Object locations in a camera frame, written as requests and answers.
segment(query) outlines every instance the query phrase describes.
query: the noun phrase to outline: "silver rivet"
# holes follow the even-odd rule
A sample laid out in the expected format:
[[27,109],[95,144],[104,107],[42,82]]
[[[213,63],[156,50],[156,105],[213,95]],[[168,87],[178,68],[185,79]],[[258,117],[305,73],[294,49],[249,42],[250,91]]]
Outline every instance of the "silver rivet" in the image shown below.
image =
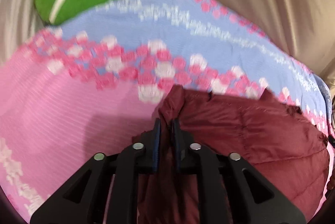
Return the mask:
[[142,143],[135,143],[133,144],[133,149],[142,149],[144,145]]
[[238,161],[241,159],[241,155],[239,155],[238,153],[236,152],[233,152],[229,155],[230,159],[234,160],[234,161]]
[[101,161],[101,160],[103,160],[103,158],[104,158],[104,154],[103,153],[97,153],[96,155],[94,155],[94,160],[96,160],[96,161]]
[[193,149],[193,150],[199,150],[201,149],[201,145],[198,144],[198,143],[193,143],[190,145],[190,148]]

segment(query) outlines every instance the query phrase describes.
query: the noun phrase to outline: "maroon sleeping bag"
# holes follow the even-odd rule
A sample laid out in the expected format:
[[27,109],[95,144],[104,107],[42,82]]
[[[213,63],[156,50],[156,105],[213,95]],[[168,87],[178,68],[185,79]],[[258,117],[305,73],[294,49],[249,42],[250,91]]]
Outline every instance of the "maroon sleeping bag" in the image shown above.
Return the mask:
[[169,131],[182,130],[216,153],[238,152],[294,203],[309,221],[323,194],[329,169],[327,137],[299,107],[276,101],[214,95],[174,86],[159,108],[163,121],[160,172],[139,180],[139,223],[199,223],[194,175],[175,174]]

